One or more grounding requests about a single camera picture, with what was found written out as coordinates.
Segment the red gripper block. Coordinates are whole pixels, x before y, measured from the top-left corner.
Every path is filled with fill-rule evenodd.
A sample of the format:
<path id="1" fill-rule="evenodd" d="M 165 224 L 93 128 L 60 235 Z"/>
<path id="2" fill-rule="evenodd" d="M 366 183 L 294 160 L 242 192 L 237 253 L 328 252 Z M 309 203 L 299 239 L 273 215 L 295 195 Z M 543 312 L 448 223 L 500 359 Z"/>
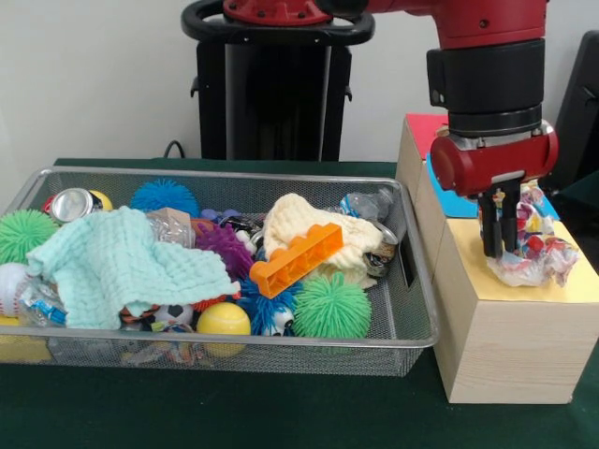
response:
<path id="1" fill-rule="evenodd" d="M 458 196 L 480 194 L 484 254 L 498 258 L 503 254 L 502 239 L 507 252 L 517 249 L 520 182 L 546 176 L 555 166 L 558 154 L 557 133 L 543 121 L 533 131 L 510 136 L 438 137 L 431 145 L 431 167 L 444 190 Z M 493 194 L 487 191 L 504 182 L 500 223 Z"/>

